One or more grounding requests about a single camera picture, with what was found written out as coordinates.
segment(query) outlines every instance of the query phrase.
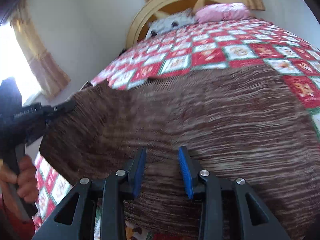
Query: wooden headboard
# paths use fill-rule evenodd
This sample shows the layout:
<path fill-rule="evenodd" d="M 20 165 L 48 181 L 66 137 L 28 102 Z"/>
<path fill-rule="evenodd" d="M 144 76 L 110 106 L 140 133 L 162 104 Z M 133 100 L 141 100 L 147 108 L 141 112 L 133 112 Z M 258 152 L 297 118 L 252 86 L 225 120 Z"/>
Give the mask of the wooden headboard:
<path fill-rule="evenodd" d="M 199 8 L 214 3 L 234 3 L 243 0 L 150 0 L 134 18 L 128 36 L 126 48 L 131 48 L 138 41 L 145 38 L 148 32 L 148 23 L 165 18 L 171 14 L 193 8 Z"/>

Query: striped brown blanket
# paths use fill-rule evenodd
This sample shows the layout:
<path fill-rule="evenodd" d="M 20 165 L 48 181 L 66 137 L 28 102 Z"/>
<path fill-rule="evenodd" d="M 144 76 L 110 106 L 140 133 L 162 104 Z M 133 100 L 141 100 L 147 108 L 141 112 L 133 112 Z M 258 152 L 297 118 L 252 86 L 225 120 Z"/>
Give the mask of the striped brown blanket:
<path fill-rule="evenodd" d="M 245 178 L 292 239 L 319 212 L 316 134 L 267 66 L 196 71 L 128 91 L 103 82 L 73 98 L 76 109 L 51 125 L 40 153 L 74 184 L 105 178 L 147 146 L 142 192 L 125 204 L 126 219 L 139 226 L 196 237 L 200 206 L 184 191 L 182 145 L 218 177 Z"/>

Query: pink pillow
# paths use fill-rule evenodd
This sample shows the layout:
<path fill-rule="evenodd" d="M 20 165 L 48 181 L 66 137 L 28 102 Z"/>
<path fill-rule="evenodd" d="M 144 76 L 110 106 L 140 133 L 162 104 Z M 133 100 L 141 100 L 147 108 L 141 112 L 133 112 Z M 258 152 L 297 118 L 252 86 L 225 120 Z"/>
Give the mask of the pink pillow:
<path fill-rule="evenodd" d="M 196 13 L 198 23 L 245 20 L 250 18 L 250 10 L 243 3 L 217 3 L 205 6 Z"/>

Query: human hand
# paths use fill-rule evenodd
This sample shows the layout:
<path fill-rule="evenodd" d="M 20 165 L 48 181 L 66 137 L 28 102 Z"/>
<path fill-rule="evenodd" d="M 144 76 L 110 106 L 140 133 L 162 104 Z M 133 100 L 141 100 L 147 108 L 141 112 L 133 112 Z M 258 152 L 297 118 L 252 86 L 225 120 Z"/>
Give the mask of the human hand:
<path fill-rule="evenodd" d="M 8 183 L 18 184 L 18 196 L 26 203 L 34 203 L 39 196 L 37 180 L 35 178 L 36 167 L 29 156 L 24 156 L 19 162 L 20 174 L 17 176 L 6 164 L 0 163 L 0 187 L 6 208 L 17 218 L 21 219 L 21 212 L 11 195 Z"/>

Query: blue gripper pad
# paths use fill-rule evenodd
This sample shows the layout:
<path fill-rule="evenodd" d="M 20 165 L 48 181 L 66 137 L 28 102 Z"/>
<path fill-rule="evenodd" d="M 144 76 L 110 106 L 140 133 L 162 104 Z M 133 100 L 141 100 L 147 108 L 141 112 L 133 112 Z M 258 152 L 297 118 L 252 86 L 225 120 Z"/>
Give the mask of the blue gripper pad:
<path fill-rule="evenodd" d="M 187 148 L 180 147 L 178 157 L 179 157 L 179 163 L 180 163 L 181 174 L 183 177 L 184 187 L 188 197 L 192 199 L 194 192 L 192 189 L 192 177 L 191 177 L 191 173 L 188 166 L 188 160 L 190 160 L 190 157 L 187 152 L 186 153 L 184 152 L 186 150 Z"/>
<path fill-rule="evenodd" d="M 146 158 L 147 158 L 147 153 L 146 153 L 146 148 L 142 149 L 140 159 L 138 161 L 138 167 L 137 171 L 134 176 L 134 185 L 133 185 L 133 196 L 136 198 L 141 190 L 141 183 L 142 183 L 142 177 L 144 173 L 144 166 L 146 165 Z"/>

